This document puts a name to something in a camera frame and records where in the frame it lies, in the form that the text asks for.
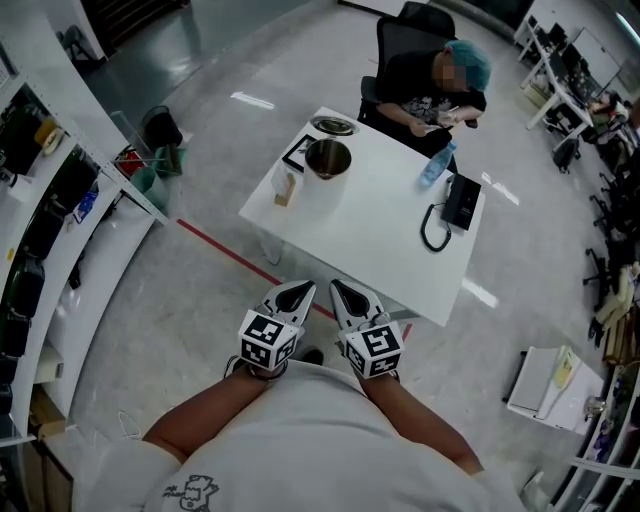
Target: water bottle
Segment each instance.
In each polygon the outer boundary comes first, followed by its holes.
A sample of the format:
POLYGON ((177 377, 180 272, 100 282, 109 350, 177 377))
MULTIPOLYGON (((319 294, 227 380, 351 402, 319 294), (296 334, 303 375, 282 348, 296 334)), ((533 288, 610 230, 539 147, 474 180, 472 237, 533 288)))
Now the water bottle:
POLYGON ((451 157, 457 147, 456 141, 452 140, 446 147, 433 155, 433 158, 420 173, 420 184, 423 187, 428 188, 433 185, 444 170, 449 167, 451 157))

